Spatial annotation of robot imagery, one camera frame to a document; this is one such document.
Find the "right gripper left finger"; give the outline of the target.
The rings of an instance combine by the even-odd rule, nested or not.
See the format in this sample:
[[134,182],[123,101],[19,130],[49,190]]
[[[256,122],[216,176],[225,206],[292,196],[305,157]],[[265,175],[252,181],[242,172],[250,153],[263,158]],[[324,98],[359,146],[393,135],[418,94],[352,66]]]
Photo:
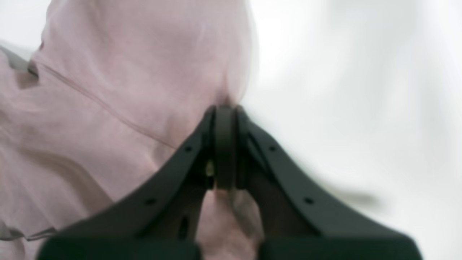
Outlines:
[[174,155],[140,188],[48,239],[39,260],[201,260],[195,232],[218,170],[232,183],[235,110],[212,106]]

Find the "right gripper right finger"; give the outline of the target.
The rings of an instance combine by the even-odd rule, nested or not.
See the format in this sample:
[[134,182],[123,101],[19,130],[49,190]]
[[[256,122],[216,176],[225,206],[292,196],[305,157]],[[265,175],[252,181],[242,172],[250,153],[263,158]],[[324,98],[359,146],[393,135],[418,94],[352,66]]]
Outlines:
[[311,180],[236,109],[236,187],[259,207],[259,260],[421,260],[413,239],[358,213]]

